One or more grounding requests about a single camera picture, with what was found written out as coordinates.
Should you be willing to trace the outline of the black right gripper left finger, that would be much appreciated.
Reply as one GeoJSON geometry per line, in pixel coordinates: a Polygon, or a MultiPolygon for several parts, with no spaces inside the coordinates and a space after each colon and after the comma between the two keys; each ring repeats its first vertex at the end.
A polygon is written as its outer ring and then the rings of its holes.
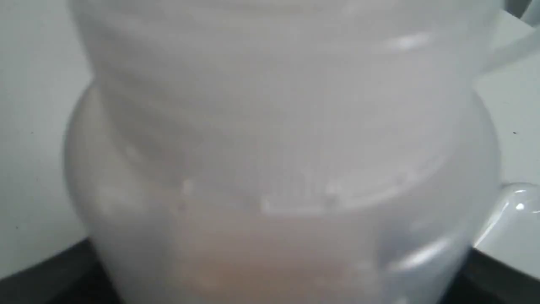
{"type": "Polygon", "coordinates": [[[121,304],[93,245],[83,240],[0,284],[2,304],[121,304]]]}

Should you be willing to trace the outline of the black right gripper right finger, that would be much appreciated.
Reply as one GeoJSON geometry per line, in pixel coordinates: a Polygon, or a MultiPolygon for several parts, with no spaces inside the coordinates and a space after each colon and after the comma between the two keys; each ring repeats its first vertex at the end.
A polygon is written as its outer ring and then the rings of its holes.
{"type": "Polygon", "coordinates": [[[470,250],[447,292],[448,304],[538,304],[540,282],[470,250]]]}

